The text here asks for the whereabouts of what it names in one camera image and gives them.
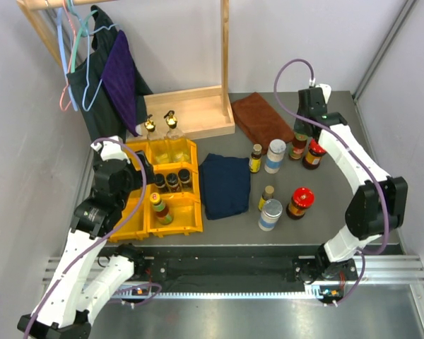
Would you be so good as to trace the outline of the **black cap spice jar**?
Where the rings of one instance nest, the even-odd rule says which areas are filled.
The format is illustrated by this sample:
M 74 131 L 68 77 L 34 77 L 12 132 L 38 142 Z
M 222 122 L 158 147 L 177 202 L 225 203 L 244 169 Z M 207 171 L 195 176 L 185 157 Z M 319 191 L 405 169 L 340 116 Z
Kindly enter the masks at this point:
M 175 173 L 172 172 L 166 176 L 166 183 L 170 192 L 178 193 L 182 191 L 179 178 Z
M 168 185 L 165 181 L 165 177 L 162 174 L 155 175 L 154 184 L 160 194 L 166 194 L 170 192 L 170 189 L 168 188 Z
M 192 174 L 191 172 L 184 168 L 178 172 L 178 178 L 180 182 L 180 186 L 183 191 L 192 192 L 193 191 L 193 182 L 192 182 Z

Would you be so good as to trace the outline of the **sauce bottle yellow cap front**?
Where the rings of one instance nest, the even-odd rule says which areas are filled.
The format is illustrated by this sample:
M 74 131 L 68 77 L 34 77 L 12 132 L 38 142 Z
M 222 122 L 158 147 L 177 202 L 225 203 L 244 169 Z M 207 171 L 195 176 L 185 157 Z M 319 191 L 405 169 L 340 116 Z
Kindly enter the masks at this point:
M 160 194 L 152 193 L 149 200 L 158 222 L 162 225 L 169 225 L 173 221 L 173 216 Z

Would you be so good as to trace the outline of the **sauce bottle yellow cap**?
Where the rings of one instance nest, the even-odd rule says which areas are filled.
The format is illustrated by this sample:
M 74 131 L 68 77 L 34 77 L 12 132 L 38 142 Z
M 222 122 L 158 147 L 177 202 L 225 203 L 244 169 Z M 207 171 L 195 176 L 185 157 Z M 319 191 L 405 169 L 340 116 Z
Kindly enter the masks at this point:
M 152 193 L 149 200 L 158 222 L 162 225 L 169 225 L 173 221 L 173 216 L 160 194 Z
M 292 140 L 290 150 L 288 152 L 288 157 L 290 160 L 296 161 L 302 158 L 307 145 L 307 141 L 307 135 L 298 132 L 294 133 L 294 139 Z

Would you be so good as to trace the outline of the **sauce bottle yellow cap back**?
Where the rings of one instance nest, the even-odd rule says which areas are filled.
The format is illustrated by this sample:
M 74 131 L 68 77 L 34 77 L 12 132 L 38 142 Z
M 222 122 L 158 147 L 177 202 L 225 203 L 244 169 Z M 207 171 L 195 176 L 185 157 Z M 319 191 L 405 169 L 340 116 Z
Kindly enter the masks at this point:
M 298 132 L 294 133 L 294 139 L 292 140 L 290 150 L 288 152 L 288 157 L 290 160 L 296 161 L 302 158 L 307 145 L 307 141 L 307 135 Z

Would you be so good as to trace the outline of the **clear oil bottle gold cap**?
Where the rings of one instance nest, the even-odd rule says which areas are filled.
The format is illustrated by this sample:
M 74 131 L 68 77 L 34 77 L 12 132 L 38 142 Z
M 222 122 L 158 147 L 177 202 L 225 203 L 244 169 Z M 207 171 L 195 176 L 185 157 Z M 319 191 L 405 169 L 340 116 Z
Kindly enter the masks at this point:
M 168 111 L 164 119 L 168 126 L 166 139 L 170 147 L 173 162 L 191 162 L 187 138 L 184 132 L 178 127 L 175 111 Z

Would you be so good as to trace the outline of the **white salt canister back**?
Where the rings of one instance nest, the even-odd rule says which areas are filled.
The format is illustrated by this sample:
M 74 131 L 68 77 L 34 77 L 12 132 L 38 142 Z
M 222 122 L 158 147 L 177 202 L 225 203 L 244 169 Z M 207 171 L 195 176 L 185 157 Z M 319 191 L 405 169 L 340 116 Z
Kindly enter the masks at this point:
M 281 139 L 273 139 L 268 147 L 264 169 L 269 174 L 279 171 L 286 151 L 286 142 Z

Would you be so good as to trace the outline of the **white salt canister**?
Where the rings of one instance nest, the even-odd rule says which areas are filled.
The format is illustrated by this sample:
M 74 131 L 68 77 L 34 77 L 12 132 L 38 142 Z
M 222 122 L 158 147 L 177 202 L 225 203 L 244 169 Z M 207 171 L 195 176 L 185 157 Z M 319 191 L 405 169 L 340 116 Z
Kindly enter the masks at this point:
M 286 142 L 281 139 L 273 139 L 268 147 L 264 169 L 269 174 L 279 171 L 286 151 Z
M 265 202 L 261 209 L 258 226 L 263 231 L 271 231 L 283 213 L 283 206 L 280 201 L 272 198 Z

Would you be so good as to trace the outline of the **small yellow label bottle back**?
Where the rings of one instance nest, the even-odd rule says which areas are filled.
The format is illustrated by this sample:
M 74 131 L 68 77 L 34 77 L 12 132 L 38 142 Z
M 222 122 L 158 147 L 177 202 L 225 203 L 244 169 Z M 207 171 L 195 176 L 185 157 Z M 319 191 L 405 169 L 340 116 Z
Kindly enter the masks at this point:
M 261 167 L 262 146 L 254 144 L 251 158 L 249 159 L 249 170 L 251 173 L 257 173 Z

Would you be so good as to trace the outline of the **small yellow label bottle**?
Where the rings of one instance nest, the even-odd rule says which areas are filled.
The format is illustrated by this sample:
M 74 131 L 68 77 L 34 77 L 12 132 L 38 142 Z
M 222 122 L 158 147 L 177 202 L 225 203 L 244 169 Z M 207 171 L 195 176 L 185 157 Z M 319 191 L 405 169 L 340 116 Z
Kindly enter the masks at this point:
M 259 199 L 259 203 L 258 203 L 258 209 L 262 210 L 262 208 L 264 207 L 264 204 L 273 198 L 274 195 L 274 187 L 271 185 L 268 185 L 264 188 L 261 198 Z
M 257 173 L 261 167 L 262 146 L 254 144 L 251 158 L 249 159 L 249 170 L 251 173 Z

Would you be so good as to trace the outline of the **small yellow label bottle front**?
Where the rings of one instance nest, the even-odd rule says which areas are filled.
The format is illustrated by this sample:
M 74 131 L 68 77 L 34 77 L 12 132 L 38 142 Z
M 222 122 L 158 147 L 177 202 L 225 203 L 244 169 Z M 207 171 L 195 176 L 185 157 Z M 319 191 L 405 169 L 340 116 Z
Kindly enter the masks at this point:
M 258 203 L 258 209 L 262 210 L 262 208 L 264 207 L 264 204 L 273 198 L 274 195 L 274 187 L 271 185 L 268 185 L 264 188 L 261 198 L 259 199 L 259 203 Z

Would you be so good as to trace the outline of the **white salt canister front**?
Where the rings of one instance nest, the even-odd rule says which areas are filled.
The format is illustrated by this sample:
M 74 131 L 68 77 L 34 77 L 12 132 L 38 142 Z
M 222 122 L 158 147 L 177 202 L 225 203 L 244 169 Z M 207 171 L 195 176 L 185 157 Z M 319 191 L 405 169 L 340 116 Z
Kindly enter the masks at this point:
M 283 206 L 280 201 L 272 198 L 265 202 L 261 209 L 258 226 L 263 231 L 271 231 L 283 213 Z

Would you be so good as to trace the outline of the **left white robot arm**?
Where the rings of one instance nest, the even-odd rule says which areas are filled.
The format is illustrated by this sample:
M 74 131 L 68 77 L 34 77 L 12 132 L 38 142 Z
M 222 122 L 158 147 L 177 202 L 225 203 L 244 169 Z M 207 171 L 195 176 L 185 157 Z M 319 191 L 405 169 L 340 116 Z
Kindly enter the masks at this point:
M 74 211 L 78 222 L 68 233 L 49 287 L 35 309 L 19 319 L 17 328 L 24 338 L 88 338 L 117 289 L 146 272 L 141 252 L 133 245 L 121 245 L 102 272 L 86 281 L 106 241 L 129 221 L 122 213 L 131 192 L 145 194 L 155 181 L 143 151 L 131 157 L 120 151 L 101 158 L 89 196 Z

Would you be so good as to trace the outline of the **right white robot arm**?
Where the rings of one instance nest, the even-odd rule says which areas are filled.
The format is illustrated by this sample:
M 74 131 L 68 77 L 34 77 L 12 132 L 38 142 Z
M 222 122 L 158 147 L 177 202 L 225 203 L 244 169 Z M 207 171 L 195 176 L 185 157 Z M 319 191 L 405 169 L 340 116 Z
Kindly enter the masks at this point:
M 403 225 L 408 184 L 383 170 L 357 142 L 348 122 L 327 111 L 328 87 L 298 92 L 295 130 L 306 133 L 326 151 L 347 179 L 353 197 L 345 212 L 345 225 L 315 254 L 317 274 L 326 280 L 341 272 L 357 250 Z

